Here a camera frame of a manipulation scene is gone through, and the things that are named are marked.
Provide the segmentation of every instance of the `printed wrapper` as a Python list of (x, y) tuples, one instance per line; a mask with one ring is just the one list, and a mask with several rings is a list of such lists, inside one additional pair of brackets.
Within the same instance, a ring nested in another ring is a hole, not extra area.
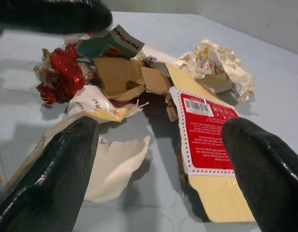
[(209, 78), (208, 81), (213, 77), (223, 81), (220, 85), (227, 84), (238, 101), (248, 100), (250, 93), (254, 91), (255, 79), (243, 67), (234, 51), (208, 39), (203, 39), (193, 51), (179, 57), (175, 64), (188, 71), (196, 81), (206, 77)]
[(130, 59), (136, 56), (144, 45), (143, 42), (131, 36), (120, 25), (117, 25), (111, 31), (80, 40), (76, 48), (78, 54), (91, 60), (100, 57)]
[(231, 161), (222, 143), (225, 121), (239, 114), (223, 105), (171, 87), (177, 107), (183, 167), (188, 175), (234, 176)]

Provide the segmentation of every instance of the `grey table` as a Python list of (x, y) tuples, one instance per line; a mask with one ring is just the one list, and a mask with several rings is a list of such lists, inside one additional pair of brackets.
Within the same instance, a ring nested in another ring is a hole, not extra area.
[[(174, 57), (204, 37), (233, 49), (256, 77), (255, 95), (236, 108), (284, 139), (298, 153), (298, 55), (197, 15), (114, 13), (131, 35)], [(64, 117), (67, 104), (44, 108), (33, 68), (41, 49), (61, 46), (61, 37), (6, 31), (0, 39), (0, 155), (10, 178), (43, 132)], [(101, 126), (109, 141), (151, 136), (147, 157), (127, 189), (111, 202), (84, 202), (75, 232), (201, 231), (257, 232), (249, 223), (208, 221), (197, 194), (178, 177), (174, 148), (178, 127), (165, 113), (164, 100), (145, 94), (144, 112), (121, 124)]]

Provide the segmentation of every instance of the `white paper scrap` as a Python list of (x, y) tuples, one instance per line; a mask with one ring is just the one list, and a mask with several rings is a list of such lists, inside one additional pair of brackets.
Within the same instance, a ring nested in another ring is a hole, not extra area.
[(100, 138), (85, 200), (102, 203), (117, 198), (144, 161), (149, 142), (150, 136), (112, 143)]

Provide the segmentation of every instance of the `red shiny wrapping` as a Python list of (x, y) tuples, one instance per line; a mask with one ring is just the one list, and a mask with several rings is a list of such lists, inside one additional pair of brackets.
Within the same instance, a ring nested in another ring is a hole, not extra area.
[(57, 48), (49, 54), (49, 57), (51, 66), (56, 72), (48, 70), (46, 73), (48, 85), (41, 83), (36, 88), (47, 103), (68, 102), (85, 84), (81, 69), (76, 62), (76, 49), (69, 44), (65, 51)]

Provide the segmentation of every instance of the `cardboard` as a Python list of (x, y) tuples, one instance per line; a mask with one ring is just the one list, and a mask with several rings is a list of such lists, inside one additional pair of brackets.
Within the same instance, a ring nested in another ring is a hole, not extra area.
[[(226, 103), (218, 99), (210, 89), (196, 83), (187, 72), (169, 63), (167, 63), (166, 66), (176, 88), (226, 105)], [(192, 188), (197, 191), (205, 212), (211, 221), (254, 221), (235, 177), (189, 175), (188, 179)]]
[(127, 102), (145, 91), (141, 68), (144, 62), (123, 58), (95, 58), (94, 64), (102, 82), (102, 93), (108, 99)]
[(159, 95), (168, 94), (171, 87), (169, 80), (160, 71), (152, 68), (141, 68), (143, 74), (146, 90)]

